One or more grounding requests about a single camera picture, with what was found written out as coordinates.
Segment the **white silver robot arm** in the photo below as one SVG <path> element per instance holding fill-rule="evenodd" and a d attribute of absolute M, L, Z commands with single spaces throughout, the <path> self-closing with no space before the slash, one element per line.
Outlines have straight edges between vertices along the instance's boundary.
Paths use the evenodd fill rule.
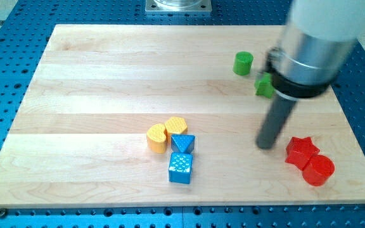
<path fill-rule="evenodd" d="M 322 94 L 365 29 L 365 0 L 294 0 L 277 48 L 272 85 L 296 101 Z"/>

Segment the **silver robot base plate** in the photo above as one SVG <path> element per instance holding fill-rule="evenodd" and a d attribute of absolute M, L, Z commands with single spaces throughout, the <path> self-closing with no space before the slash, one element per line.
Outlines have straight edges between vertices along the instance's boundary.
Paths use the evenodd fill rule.
<path fill-rule="evenodd" d="M 145 12 L 149 13 L 184 13 L 211 12 L 211 0 L 146 0 Z"/>

